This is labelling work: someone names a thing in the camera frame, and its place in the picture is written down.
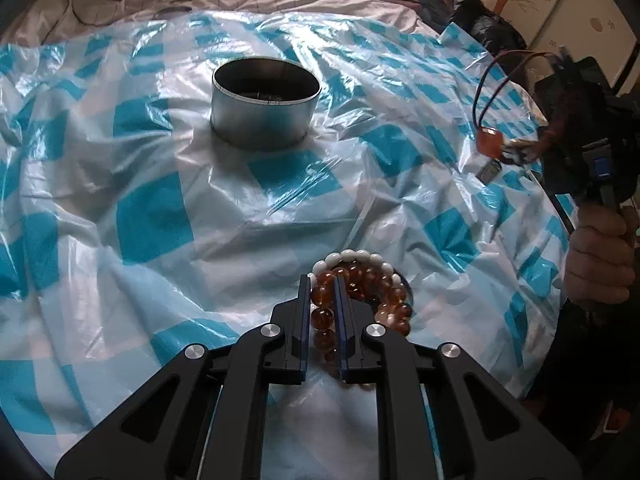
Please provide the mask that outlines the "right hand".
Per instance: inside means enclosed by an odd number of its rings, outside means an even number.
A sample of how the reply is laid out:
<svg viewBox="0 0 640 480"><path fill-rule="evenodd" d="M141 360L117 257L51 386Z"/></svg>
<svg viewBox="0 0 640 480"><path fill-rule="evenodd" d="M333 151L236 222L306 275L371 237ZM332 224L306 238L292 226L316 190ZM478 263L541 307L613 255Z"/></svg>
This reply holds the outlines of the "right hand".
<svg viewBox="0 0 640 480"><path fill-rule="evenodd" d="M567 298L584 309L622 304L639 284L639 215L627 202L619 210L581 203L565 263Z"/></svg>

